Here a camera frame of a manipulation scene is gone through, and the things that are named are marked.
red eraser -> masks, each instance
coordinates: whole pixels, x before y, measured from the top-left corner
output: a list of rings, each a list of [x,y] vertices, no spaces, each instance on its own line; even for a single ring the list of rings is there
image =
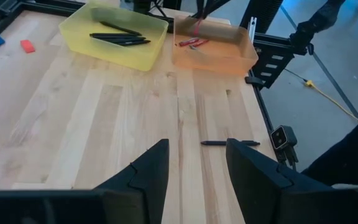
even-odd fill
[[[20,44],[23,48],[23,50],[28,54],[31,52],[35,52],[34,46],[31,44],[29,40],[21,40]]]

black clamp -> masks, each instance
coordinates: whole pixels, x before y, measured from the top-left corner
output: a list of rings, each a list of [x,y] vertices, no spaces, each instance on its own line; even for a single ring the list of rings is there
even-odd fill
[[[264,81],[258,77],[246,77],[246,84],[251,84],[253,87],[258,89],[265,87]]]
[[[281,125],[270,134],[273,148],[276,151],[283,151],[290,166],[296,170],[295,163],[299,162],[294,146],[298,143],[295,133],[289,126]]]

yellow cable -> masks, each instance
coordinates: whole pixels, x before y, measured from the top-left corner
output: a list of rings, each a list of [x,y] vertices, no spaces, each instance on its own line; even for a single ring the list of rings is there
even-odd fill
[[[343,108],[337,101],[335,101],[334,99],[332,99],[331,97],[329,97],[327,94],[323,93],[321,90],[319,90],[314,83],[311,80],[308,80],[305,83],[306,86],[314,88],[315,90],[317,90],[320,94],[322,94],[323,96],[325,96],[327,99],[331,100],[331,102],[333,102],[336,106],[338,106],[341,110],[343,110],[343,112],[347,113],[349,116],[351,116],[352,118],[356,119],[358,121],[358,118],[356,118],[352,113],[348,112],[345,108]]]

red marker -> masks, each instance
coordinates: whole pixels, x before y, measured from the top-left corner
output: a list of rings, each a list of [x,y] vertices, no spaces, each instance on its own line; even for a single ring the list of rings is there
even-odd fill
[[[205,44],[205,43],[208,43],[208,41],[209,41],[209,40],[203,40],[203,41],[200,41],[200,42],[198,42],[198,43],[193,44],[192,46],[193,46],[193,47],[198,47],[198,46],[200,46],[200,45],[203,45],[203,44]]]
[[[194,37],[194,38],[191,38],[191,39],[188,39],[188,40],[184,40],[184,41],[181,41],[179,42],[179,46],[180,47],[184,47],[184,46],[187,46],[189,44],[194,44],[195,42],[199,41],[200,39],[197,38],[197,37]]]

orange plastic bin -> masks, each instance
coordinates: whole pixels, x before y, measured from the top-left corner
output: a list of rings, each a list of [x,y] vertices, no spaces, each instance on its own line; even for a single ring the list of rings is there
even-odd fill
[[[176,66],[244,75],[258,61],[246,29],[202,21],[198,34],[194,35],[197,23],[198,20],[191,17],[175,17],[172,60]],[[209,42],[197,50],[179,46],[179,42],[192,37],[208,39]]]

